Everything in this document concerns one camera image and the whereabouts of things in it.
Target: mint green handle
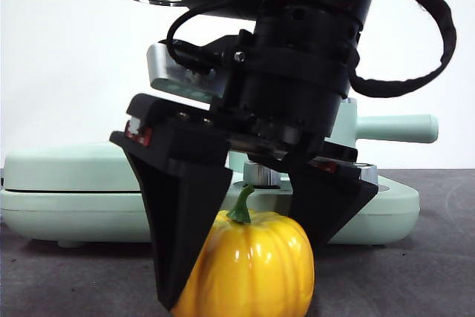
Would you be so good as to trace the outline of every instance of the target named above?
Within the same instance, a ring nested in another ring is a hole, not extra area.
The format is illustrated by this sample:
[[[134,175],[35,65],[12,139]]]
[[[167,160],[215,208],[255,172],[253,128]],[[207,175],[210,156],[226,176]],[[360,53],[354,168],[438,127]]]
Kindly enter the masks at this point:
[[[439,121],[433,115],[359,117],[356,139],[433,143],[439,136]]]

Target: metal knob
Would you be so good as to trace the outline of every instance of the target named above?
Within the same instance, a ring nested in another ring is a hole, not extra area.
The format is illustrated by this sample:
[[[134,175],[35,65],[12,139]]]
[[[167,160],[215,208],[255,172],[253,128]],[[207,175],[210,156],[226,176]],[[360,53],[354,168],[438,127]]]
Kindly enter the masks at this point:
[[[356,167],[361,169],[360,180],[378,185],[378,167],[369,163],[356,163]]]
[[[258,163],[244,163],[243,181],[256,187],[276,187],[281,185],[281,174]]]

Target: white wall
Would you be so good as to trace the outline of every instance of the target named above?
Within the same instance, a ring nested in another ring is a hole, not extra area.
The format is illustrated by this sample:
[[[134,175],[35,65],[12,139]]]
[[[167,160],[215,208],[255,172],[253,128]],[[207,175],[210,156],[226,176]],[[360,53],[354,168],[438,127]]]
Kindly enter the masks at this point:
[[[459,31],[450,67],[398,99],[358,98],[361,115],[435,114],[432,145],[363,142],[360,161],[382,168],[475,167],[475,0],[447,0]],[[1,161],[14,148],[107,140],[148,86],[145,52],[184,10],[129,0],[1,0]],[[177,37],[204,44],[251,22],[192,20]],[[374,0],[358,73],[385,79],[424,74],[442,48],[436,25],[414,1]]]

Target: mint green machine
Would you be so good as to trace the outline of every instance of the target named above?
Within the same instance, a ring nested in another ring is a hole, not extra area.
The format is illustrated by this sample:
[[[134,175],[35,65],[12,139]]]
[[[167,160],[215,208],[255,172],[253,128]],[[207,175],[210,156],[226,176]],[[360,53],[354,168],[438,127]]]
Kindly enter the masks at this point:
[[[432,143],[438,135],[431,115],[358,117],[354,99],[341,103],[329,141],[355,147],[356,140]],[[248,205],[286,214],[292,199],[288,177],[247,162],[231,152],[234,176],[223,208],[240,188],[255,180]],[[378,176],[361,164],[364,177],[379,184],[379,193],[330,241],[332,244],[388,244],[410,234],[419,216],[419,193]],[[15,232],[33,239],[74,247],[92,241],[149,241],[140,189],[121,148],[111,143],[83,144],[11,152],[5,161],[1,215]]]

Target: black cable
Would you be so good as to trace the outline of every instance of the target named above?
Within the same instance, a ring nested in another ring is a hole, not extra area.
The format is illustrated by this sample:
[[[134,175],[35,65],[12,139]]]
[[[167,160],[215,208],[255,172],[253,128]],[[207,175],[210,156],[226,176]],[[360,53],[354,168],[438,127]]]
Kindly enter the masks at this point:
[[[180,16],[177,20],[174,21],[174,23],[171,25],[171,27],[168,29],[168,34],[166,37],[166,46],[168,49],[168,53],[170,54],[170,57],[178,64],[182,65],[186,68],[189,69],[194,69],[196,71],[205,71],[208,72],[210,68],[207,68],[205,65],[203,65],[202,62],[193,60],[193,59],[187,59],[184,56],[179,55],[174,47],[174,35],[177,32],[178,28],[183,25],[185,22],[187,22],[189,19],[195,17],[196,15],[201,15],[205,13],[212,12],[217,9],[221,9],[223,7],[227,7],[233,3],[235,3],[238,0],[221,0],[216,3],[212,4],[205,4],[205,5],[200,5],[198,7],[194,7],[193,9],[190,9],[186,13],[184,13],[182,16]]]

